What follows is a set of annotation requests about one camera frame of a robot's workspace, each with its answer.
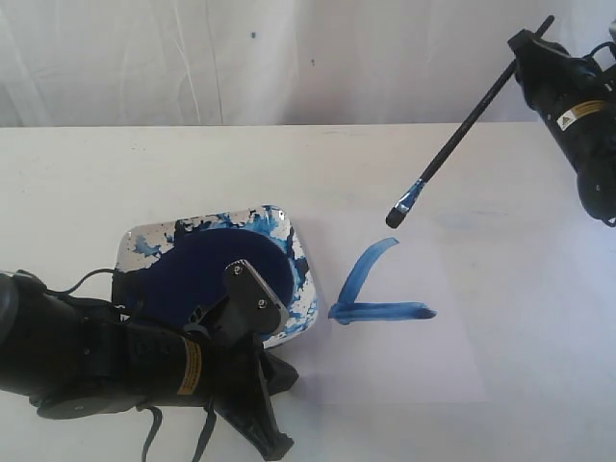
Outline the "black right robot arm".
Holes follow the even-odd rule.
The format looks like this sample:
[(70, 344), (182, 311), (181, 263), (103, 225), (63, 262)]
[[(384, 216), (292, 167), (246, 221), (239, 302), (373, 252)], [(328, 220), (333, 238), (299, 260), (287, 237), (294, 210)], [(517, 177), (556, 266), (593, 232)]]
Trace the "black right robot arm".
[(508, 41), (516, 81), (529, 108), (545, 123), (577, 175), (586, 213), (615, 225), (615, 67), (603, 70), (594, 55), (573, 57), (556, 42), (522, 30)]

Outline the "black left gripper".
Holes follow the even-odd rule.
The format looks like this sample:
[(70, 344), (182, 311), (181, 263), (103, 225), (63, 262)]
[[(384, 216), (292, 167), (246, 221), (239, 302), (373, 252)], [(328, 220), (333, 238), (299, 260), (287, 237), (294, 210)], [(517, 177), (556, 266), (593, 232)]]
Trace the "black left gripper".
[(212, 402), (263, 458), (283, 458), (292, 448), (293, 439), (278, 428), (270, 396), (289, 391), (299, 374), (291, 364), (263, 352), (259, 335), (209, 338), (132, 323), (124, 334), (126, 409), (204, 407)]

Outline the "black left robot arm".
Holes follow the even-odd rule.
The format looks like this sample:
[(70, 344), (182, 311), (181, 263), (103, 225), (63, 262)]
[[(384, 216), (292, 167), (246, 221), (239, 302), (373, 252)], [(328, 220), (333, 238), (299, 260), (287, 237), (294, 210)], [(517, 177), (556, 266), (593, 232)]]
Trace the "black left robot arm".
[(293, 445), (281, 432), (273, 395), (297, 381), (293, 366), (265, 350), (286, 309), (245, 260), (223, 276), (221, 301), (177, 328), (124, 318), (108, 301), (55, 295), (24, 271), (1, 277), (1, 387), (49, 420), (147, 410), (160, 425), (166, 406), (206, 413), (202, 454), (224, 419), (267, 461)]

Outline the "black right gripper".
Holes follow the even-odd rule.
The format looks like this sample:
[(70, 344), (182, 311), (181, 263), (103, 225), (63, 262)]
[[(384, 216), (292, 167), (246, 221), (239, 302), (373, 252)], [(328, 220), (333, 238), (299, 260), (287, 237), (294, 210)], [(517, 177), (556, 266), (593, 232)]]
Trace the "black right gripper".
[(615, 158), (615, 65), (593, 53), (572, 57), (560, 45), (522, 30), (508, 46), (527, 105), (549, 129), (570, 165), (585, 168)]

